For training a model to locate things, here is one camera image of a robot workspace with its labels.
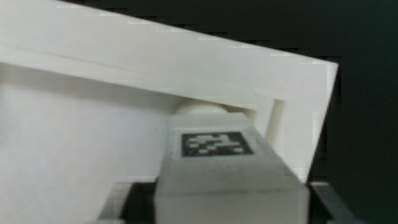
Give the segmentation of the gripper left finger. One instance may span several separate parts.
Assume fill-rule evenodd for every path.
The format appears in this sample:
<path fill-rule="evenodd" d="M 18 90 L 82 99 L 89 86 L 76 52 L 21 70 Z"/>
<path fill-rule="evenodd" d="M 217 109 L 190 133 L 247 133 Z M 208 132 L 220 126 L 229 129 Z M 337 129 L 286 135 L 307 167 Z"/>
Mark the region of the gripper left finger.
<path fill-rule="evenodd" d="M 114 184 L 99 212 L 98 224 L 126 224 L 126 221 L 122 220 L 122 210 L 131 187 L 133 183 L 130 182 Z"/>

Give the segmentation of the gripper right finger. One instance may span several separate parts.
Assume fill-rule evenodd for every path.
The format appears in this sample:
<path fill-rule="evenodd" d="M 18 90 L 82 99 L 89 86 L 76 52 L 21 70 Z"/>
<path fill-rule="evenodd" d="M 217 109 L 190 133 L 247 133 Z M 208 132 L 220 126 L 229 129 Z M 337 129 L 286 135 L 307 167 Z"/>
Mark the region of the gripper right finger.
<path fill-rule="evenodd" d="M 327 182 L 313 182 L 309 186 L 330 214 L 327 224 L 368 224 L 355 217 L 332 185 Z"/>

